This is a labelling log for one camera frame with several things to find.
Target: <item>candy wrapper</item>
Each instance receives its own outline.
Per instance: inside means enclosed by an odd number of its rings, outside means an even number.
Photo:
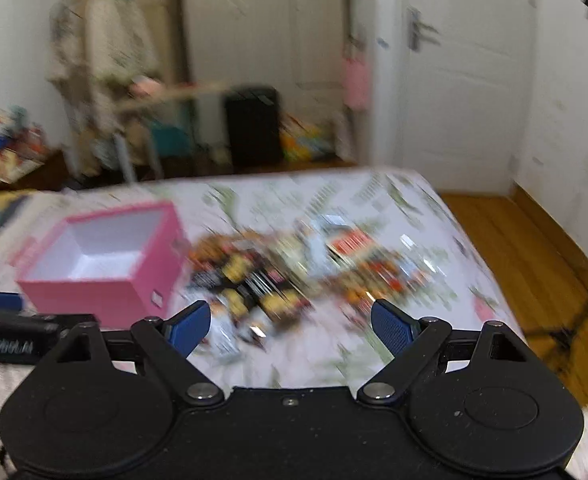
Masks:
[[[230,362],[241,355],[238,348],[236,327],[231,314],[223,306],[212,302],[210,305],[212,317],[207,333],[207,341],[211,346],[212,354],[220,362]]]
[[[376,300],[400,304],[437,277],[409,237],[401,243],[383,248],[339,214],[301,218],[289,232],[207,235],[190,258],[191,286],[206,288],[213,302],[208,339],[221,360],[234,358],[237,338],[262,346],[302,319],[309,298],[328,296],[365,324]]]
[[[270,259],[308,297],[327,294],[327,280],[355,268],[375,241],[340,215],[300,219],[269,247]]]

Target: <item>hanging clothes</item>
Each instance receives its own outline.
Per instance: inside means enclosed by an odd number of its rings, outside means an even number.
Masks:
[[[62,7],[53,19],[49,81],[67,81],[82,64],[81,21],[68,7]]]
[[[113,89],[138,75],[154,76],[159,60],[142,10],[133,0],[89,0],[86,6],[88,73],[98,129],[118,128]]]

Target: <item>pink bag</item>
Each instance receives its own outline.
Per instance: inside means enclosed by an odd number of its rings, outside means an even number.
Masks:
[[[344,102],[356,112],[369,109],[371,101],[371,76],[363,55],[343,59]]]

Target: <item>door handle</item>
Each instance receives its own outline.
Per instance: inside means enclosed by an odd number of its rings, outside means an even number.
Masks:
[[[409,13],[409,43],[410,43],[410,49],[413,50],[414,52],[420,52],[421,50],[421,40],[425,40],[425,39],[429,39],[429,37],[426,37],[423,32],[432,32],[434,34],[439,34],[440,32],[438,31],[438,29],[436,27],[433,27],[432,25],[428,25],[427,23],[424,23],[421,21],[421,11],[414,8],[414,7],[410,7],[408,9],[408,13]]]

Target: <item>bed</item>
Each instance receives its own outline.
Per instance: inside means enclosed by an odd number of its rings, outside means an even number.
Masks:
[[[282,229],[304,213],[318,212],[350,218],[388,248],[400,248],[401,237],[408,237],[438,267],[439,279],[400,305],[405,312],[415,318],[440,317],[465,330],[479,330],[486,320],[499,319],[520,334],[496,280],[447,206],[420,175],[392,168],[169,180],[37,194],[0,232],[0,291],[18,290],[13,266],[64,216],[158,200],[175,204],[190,240],[208,230]],[[193,299],[177,290],[170,314]],[[354,392],[391,360],[372,330],[355,330],[331,300],[314,302],[304,323],[270,341],[265,350],[245,350],[242,360],[231,364],[219,364],[200,347],[189,359],[226,394],[233,386],[347,385]],[[0,366],[0,407],[28,372],[27,367]],[[0,478],[4,474],[0,463]]]

